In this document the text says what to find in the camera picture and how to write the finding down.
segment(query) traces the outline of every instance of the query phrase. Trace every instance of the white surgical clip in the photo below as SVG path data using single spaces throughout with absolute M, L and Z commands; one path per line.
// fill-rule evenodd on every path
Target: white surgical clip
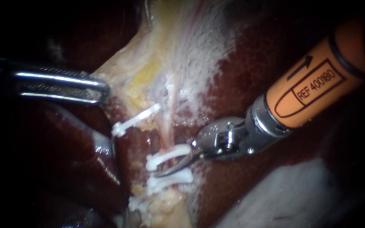
M 136 123 L 140 122 L 143 119 L 148 118 L 149 116 L 160 110 L 160 108 L 161 108 L 160 104 L 155 104 L 152 107 L 144 110 L 143 112 L 137 114 L 135 117 L 133 117 L 130 120 L 127 120 L 124 123 L 117 122 L 112 127 L 112 135 L 116 137 L 122 137 L 123 135 L 126 134 L 126 130 L 128 128 L 133 127 Z

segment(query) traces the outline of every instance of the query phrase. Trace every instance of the metal jaw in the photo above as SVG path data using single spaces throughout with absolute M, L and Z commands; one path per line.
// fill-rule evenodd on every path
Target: metal jaw
M 233 159 L 242 154 L 240 141 L 247 135 L 245 119 L 226 117 L 205 126 L 196 137 L 196 148 L 204 159 Z
M 262 95 L 248 109 L 246 119 L 226 117 L 205 126 L 191 141 L 191 152 L 173 167 L 155 176 L 170 175 L 199 159 L 231 160 L 260 153 L 290 133 L 270 113 Z
M 169 169 L 157 172 L 155 177 L 168 176 L 200 159 L 228 160 L 240 157 L 239 143 L 246 135 L 245 119 L 227 117 L 216 120 L 190 141 L 191 151 L 188 155 Z

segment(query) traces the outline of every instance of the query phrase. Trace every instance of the black arrow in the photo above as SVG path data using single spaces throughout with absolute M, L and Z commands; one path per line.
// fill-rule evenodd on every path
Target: black arrow
M 298 73 L 298 71 L 300 71 L 304 66 L 306 66 L 306 68 L 308 69 L 308 66 L 311 63 L 312 58 L 313 57 L 310 55 L 305 56 L 305 61 L 297 69 L 295 69 L 294 72 L 292 72 L 290 75 L 288 75 L 287 81 L 289 79 L 291 79 L 296 73 Z

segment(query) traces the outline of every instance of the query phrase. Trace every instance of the white polymer clip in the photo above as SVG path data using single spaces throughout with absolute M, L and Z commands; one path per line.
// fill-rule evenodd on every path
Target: white polymer clip
M 137 114 L 135 117 L 125 121 L 124 123 L 117 122 L 112 127 L 112 135 L 116 137 L 122 137 L 126 134 L 126 130 L 130 127 L 133 127 L 136 123 L 142 121 L 143 119 L 148 118 L 158 110 L 160 110 L 160 104 L 155 104 L 152 107 L 144 110 L 143 112 Z

